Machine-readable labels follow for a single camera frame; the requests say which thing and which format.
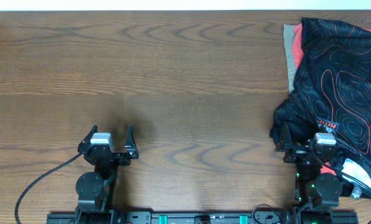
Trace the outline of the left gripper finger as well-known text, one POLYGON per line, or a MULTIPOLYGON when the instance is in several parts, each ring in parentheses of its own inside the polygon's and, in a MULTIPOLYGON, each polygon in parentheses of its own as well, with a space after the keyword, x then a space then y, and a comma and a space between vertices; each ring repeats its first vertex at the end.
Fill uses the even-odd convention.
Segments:
POLYGON ((134 137, 133 137, 133 127, 132 125, 128 126, 128 130, 126 133, 126 141, 125 141, 125 148, 129 155, 130 159, 138 159, 139 158, 139 151, 138 147, 135 143, 134 137))
POLYGON ((93 144, 91 143, 92 137, 98 132, 98 126, 94 125, 90 132, 83 138, 83 140, 78 145, 78 151, 88 151, 93 144))

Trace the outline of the black orange-patterned jersey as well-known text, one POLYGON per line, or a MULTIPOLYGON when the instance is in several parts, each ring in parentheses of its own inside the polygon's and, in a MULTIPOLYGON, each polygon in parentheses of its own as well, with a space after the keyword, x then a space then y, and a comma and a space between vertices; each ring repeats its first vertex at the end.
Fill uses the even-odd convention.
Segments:
POLYGON ((348 71, 323 73, 296 69, 294 90, 274 113, 270 137, 275 144, 284 124, 294 141, 305 143, 316 133, 331 133, 340 148, 331 164, 359 164, 371 183, 371 75, 348 71))

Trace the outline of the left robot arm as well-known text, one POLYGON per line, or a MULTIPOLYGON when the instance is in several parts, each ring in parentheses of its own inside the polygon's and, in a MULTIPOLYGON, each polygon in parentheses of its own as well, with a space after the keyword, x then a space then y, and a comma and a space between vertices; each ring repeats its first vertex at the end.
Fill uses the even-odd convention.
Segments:
POLYGON ((133 138, 133 127, 128 126, 125 152, 115 152, 110 133, 100 133, 94 126, 78 145, 78 152, 94 166, 94 171, 81 175, 76 183, 78 206, 75 209, 75 224, 126 223, 126 215, 112 204, 119 166, 128 166, 139 158, 133 138))

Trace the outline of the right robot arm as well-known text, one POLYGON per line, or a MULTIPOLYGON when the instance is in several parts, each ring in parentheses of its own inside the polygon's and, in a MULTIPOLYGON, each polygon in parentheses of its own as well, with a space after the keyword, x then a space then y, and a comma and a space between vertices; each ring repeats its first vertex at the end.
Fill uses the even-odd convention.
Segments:
POLYGON ((283 152, 283 162, 296 166, 295 199, 299 204, 281 216, 281 223, 333 224, 332 209, 339 205, 342 182, 333 170, 324 172, 323 164, 337 150, 332 134, 316 133, 302 145, 292 140, 290 130, 282 127, 276 152, 283 152))

